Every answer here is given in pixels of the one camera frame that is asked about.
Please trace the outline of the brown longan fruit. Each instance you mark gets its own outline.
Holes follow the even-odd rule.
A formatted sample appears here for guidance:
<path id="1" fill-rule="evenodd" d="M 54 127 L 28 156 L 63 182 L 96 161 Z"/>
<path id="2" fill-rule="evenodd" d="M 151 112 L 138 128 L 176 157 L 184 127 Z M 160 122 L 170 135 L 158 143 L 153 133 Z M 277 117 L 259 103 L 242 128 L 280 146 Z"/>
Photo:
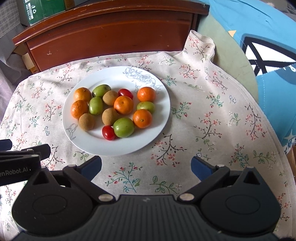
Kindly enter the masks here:
<path id="1" fill-rule="evenodd" d="M 114 90 L 109 90 L 103 97 L 102 100 L 108 106 L 113 106 L 114 102 L 118 98 L 118 93 Z"/>
<path id="2" fill-rule="evenodd" d="M 93 130 L 95 127 L 95 118 L 89 113 L 84 113 L 83 115 L 81 115 L 78 122 L 79 126 L 84 131 Z"/>
<path id="3" fill-rule="evenodd" d="M 107 108 L 102 113 L 102 122 L 105 126 L 113 126 L 113 124 L 119 119 L 119 115 L 114 108 Z"/>

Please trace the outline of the green milk carton box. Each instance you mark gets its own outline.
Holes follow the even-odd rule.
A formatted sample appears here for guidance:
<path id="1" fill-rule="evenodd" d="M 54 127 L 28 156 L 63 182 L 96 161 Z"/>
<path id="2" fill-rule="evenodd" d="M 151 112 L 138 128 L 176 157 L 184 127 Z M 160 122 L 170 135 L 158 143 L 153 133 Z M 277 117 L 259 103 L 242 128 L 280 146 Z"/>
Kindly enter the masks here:
<path id="1" fill-rule="evenodd" d="M 22 25 L 32 26 L 46 18 L 66 10 L 61 0 L 20 0 L 16 1 Z"/>

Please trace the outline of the red cherry tomato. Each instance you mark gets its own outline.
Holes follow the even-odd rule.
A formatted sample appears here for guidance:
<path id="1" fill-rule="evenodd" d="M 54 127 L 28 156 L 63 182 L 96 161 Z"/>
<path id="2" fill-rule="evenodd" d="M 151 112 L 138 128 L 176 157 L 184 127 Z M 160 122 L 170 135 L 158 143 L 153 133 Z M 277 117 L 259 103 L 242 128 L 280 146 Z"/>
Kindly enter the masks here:
<path id="1" fill-rule="evenodd" d="M 108 141 L 112 141 L 116 138 L 116 135 L 112 126 L 104 126 L 102 128 L 102 135 Z"/>
<path id="2" fill-rule="evenodd" d="M 122 88 L 118 91 L 119 96 L 127 96 L 130 99 L 133 99 L 133 94 L 126 88 Z"/>

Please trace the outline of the blue shark plush pillow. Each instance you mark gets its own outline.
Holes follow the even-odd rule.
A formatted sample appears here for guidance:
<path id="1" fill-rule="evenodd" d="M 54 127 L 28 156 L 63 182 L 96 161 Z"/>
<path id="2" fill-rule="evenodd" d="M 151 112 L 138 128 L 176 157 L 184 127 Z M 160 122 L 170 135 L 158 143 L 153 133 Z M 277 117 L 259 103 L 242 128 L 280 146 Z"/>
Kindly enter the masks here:
<path id="1" fill-rule="evenodd" d="M 295 21 L 263 1 L 205 1 L 240 46 L 258 86 L 259 106 L 286 152 L 295 146 Z"/>

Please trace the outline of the dark wooden cabinet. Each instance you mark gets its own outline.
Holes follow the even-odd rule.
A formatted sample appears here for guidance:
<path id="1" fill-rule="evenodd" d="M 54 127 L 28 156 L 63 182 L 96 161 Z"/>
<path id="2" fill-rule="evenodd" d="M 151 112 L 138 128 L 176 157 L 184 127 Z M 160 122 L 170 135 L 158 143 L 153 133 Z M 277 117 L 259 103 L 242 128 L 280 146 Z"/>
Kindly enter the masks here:
<path id="1" fill-rule="evenodd" d="M 193 1 L 98 1 L 26 28 L 24 44 L 38 71 L 110 54 L 180 51 L 209 6 Z"/>

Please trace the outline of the floral tablecloth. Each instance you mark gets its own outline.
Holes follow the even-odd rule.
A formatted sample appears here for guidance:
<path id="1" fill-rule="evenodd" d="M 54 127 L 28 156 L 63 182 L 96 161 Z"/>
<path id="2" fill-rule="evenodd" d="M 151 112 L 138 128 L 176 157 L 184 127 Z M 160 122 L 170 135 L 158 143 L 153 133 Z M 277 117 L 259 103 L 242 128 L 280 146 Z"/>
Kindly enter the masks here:
<path id="1" fill-rule="evenodd" d="M 48 144 L 49 170 L 94 155 L 114 196 L 178 196 L 197 183 L 191 159 L 255 167 L 280 204 L 275 233 L 295 236 L 295 181 L 283 147 L 248 91 L 212 63 L 212 39 L 190 32 L 179 53 L 96 57 L 22 81 L 1 122 L 14 151 Z"/>

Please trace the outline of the cardboard box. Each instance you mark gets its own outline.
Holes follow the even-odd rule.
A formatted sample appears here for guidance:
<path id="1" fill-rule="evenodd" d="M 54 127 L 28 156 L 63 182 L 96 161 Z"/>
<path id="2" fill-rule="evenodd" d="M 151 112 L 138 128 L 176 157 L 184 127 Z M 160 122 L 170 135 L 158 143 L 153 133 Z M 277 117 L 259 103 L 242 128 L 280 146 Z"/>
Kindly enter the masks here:
<path id="1" fill-rule="evenodd" d="M 26 53 L 22 56 L 22 60 L 26 66 L 26 68 L 28 70 L 31 71 L 32 74 L 38 73 L 39 70 L 37 69 L 37 67 L 35 66 L 35 64 L 33 63 L 31 57 L 29 56 L 29 53 Z"/>

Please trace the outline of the green jujube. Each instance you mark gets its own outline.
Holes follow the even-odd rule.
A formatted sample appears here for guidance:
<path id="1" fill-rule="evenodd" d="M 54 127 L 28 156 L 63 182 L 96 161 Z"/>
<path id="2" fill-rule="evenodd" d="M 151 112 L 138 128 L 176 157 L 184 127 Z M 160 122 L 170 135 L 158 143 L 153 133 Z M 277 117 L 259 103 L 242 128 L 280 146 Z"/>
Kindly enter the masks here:
<path id="1" fill-rule="evenodd" d="M 113 129 L 118 138 L 127 138 L 134 132 L 134 123 L 130 118 L 120 118 L 113 124 Z"/>
<path id="2" fill-rule="evenodd" d="M 103 97 L 108 91 L 111 90 L 111 87 L 107 84 L 101 84 L 92 91 L 93 97 Z"/>
<path id="3" fill-rule="evenodd" d="M 153 114 L 156 108 L 154 103 L 150 101 L 143 101 L 137 105 L 137 110 L 140 110 L 140 109 L 148 110 L 151 114 Z"/>
<path id="4" fill-rule="evenodd" d="M 103 101 L 101 97 L 93 97 L 89 102 L 89 112 L 93 115 L 103 113 Z"/>

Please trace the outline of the orange mandarin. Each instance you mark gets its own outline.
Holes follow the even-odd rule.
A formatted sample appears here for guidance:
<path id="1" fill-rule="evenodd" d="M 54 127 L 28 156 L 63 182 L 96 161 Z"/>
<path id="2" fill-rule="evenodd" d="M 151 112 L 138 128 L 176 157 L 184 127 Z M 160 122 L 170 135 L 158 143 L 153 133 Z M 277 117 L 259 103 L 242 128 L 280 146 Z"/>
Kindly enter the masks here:
<path id="1" fill-rule="evenodd" d="M 79 119 L 81 115 L 88 113 L 88 111 L 88 103 L 84 100 L 75 101 L 70 108 L 71 115 L 76 119 Z"/>
<path id="2" fill-rule="evenodd" d="M 120 96 L 113 105 L 114 109 L 122 115 L 128 115 L 133 111 L 133 100 L 127 96 Z"/>
<path id="3" fill-rule="evenodd" d="M 83 100 L 89 103 L 90 100 L 92 99 L 92 93 L 90 92 L 89 89 L 85 87 L 80 87 L 75 90 L 73 97 L 74 97 L 74 101 Z"/>
<path id="4" fill-rule="evenodd" d="M 151 87 L 142 87 L 137 92 L 137 98 L 140 102 L 154 102 L 156 99 L 156 91 Z"/>
<path id="5" fill-rule="evenodd" d="M 152 124 L 152 114 L 145 109 L 140 109 L 133 114 L 134 124 L 141 129 L 147 128 Z"/>

